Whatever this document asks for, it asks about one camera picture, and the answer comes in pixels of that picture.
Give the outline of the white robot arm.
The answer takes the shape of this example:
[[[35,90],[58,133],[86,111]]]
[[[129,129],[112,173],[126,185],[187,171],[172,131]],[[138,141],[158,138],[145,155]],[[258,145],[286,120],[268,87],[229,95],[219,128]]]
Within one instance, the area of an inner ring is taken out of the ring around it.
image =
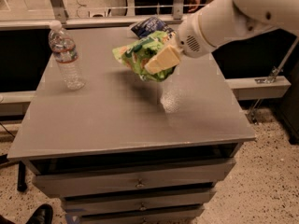
[[[189,15],[145,69],[157,74],[236,40],[283,29],[299,36],[299,0],[213,0]]]

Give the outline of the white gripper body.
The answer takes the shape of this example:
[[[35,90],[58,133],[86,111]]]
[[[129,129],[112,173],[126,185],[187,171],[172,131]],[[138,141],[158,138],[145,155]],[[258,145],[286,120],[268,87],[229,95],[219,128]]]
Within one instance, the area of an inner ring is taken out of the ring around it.
[[[177,43],[183,53],[192,58],[202,57],[216,49],[205,39],[198,13],[191,14],[178,26]]]

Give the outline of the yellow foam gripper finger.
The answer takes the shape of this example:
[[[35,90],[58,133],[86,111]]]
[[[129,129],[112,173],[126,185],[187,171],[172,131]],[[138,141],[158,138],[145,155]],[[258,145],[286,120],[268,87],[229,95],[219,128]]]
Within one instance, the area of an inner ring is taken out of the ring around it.
[[[180,63],[182,49],[167,45],[151,56],[144,65],[145,70],[151,74],[157,74],[166,69],[175,67]]]

